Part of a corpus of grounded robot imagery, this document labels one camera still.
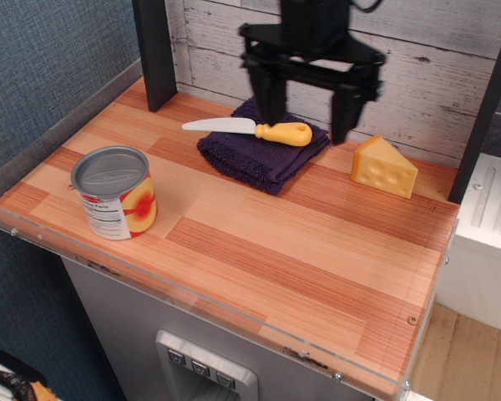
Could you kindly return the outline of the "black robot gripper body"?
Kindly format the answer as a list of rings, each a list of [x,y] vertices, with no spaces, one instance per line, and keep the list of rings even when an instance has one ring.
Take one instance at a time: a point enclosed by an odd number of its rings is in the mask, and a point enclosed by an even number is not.
[[[243,66],[275,69],[285,80],[335,91],[341,84],[358,87],[364,100],[375,100],[382,85],[386,57],[350,34],[351,10],[372,13],[376,1],[282,1],[281,21],[243,24]]]

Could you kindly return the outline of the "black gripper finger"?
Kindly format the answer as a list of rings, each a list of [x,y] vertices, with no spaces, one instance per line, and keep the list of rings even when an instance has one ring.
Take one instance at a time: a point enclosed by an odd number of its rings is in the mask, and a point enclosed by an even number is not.
[[[358,87],[341,84],[335,89],[331,103],[331,141],[334,145],[344,143],[347,134],[357,126],[363,100]]]
[[[275,69],[261,65],[248,70],[261,118],[268,125],[279,123],[286,114],[286,80]]]

